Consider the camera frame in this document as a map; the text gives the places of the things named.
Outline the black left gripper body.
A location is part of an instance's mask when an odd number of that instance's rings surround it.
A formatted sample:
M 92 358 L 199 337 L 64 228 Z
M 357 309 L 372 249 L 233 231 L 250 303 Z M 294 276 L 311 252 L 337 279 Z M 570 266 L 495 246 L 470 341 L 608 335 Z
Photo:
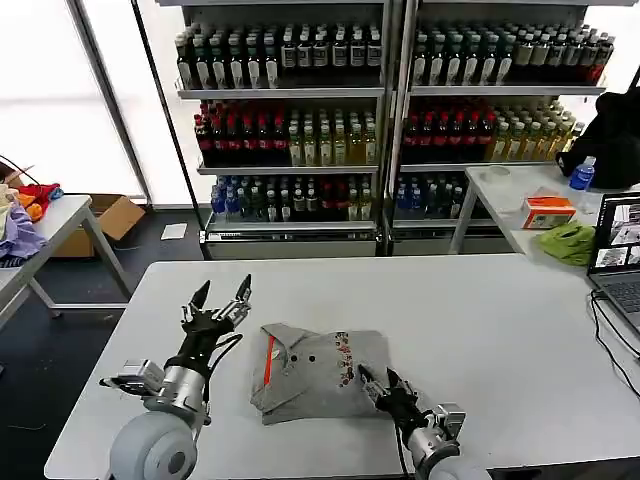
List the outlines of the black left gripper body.
M 197 373 L 210 373 L 209 361 L 219 338 L 235 330 L 228 318 L 219 319 L 213 310 L 195 312 L 190 321 L 183 323 L 186 334 L 172 365 Z

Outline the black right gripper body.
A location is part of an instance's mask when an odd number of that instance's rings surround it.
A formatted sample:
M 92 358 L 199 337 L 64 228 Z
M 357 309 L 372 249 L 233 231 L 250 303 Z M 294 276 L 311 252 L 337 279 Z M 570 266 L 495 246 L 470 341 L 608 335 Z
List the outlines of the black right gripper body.
M 429 411 L 420 411 L 418 397 L 402 388 L 391 388 L 378 397 L 375 407 L 388 413 L 402 434 L 411 434 L 417 428 L 429 426 Z

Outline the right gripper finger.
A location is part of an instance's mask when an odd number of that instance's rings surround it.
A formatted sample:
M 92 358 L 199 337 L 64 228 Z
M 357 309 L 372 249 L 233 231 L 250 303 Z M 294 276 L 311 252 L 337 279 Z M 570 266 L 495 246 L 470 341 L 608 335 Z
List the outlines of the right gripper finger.
M 410 383 L 399 376 L 399 374 L 391 369 L 386 369 L 389 386 L 387 388 L 387 397 L 391 401 L 417 401 L 418 394 L 412 388 Z
M 375 377 L 374 373 L 363 364 L 357 367 L 358 375 L 363 383 L 364 391 L 371 401 L 378 401 L 384 396 L 384 386 Z

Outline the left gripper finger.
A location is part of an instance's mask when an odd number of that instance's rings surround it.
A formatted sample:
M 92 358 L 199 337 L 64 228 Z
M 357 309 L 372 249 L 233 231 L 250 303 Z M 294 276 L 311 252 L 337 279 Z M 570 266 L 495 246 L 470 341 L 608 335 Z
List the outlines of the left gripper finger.
M 235 297 L 223 308 L 218 309 L 213 320 L 221 323 L 226 322 L 236 328 L 245 320 L 251 310 L 250 297 L 252 294 L 252 275 L 247 274 L 241 282 Z
M 209 321 L 211 312 L 204 308 L 207 300 L 211 282 L 205 281 L 204 284 L 195 291 L 191 300 L 187 305 L 182 307 L 183 321 Z

